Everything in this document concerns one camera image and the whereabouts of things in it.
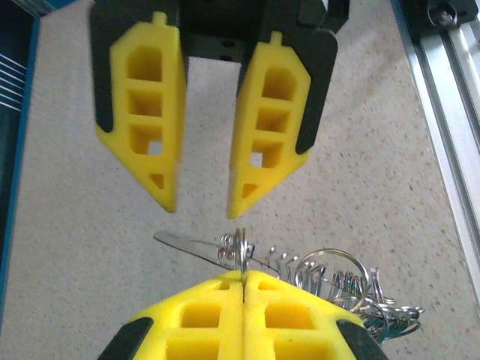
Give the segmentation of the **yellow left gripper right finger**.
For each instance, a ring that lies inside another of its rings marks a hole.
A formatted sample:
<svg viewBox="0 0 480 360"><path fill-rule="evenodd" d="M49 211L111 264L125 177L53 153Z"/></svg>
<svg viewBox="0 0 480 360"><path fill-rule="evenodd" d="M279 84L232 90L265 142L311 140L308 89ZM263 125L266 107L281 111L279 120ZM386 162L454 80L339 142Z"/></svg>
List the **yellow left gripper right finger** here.
<svg viewBox="0 0 480 360"><path fill-rule="evenodd" d="M245 359L386 359L354 313L261 271L244 291Z"/></svg>

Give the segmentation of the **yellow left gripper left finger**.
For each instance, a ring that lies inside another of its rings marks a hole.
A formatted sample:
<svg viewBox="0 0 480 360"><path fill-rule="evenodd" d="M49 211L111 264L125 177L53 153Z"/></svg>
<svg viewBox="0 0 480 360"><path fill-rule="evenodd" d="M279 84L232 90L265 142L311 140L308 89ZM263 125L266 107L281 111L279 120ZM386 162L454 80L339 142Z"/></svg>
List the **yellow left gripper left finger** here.
<svg viewBox="0 0 480 360"><path fill-rule="evenodd" d="M243 286L228 271L133 315L100 359L242 359Z"/></svg>

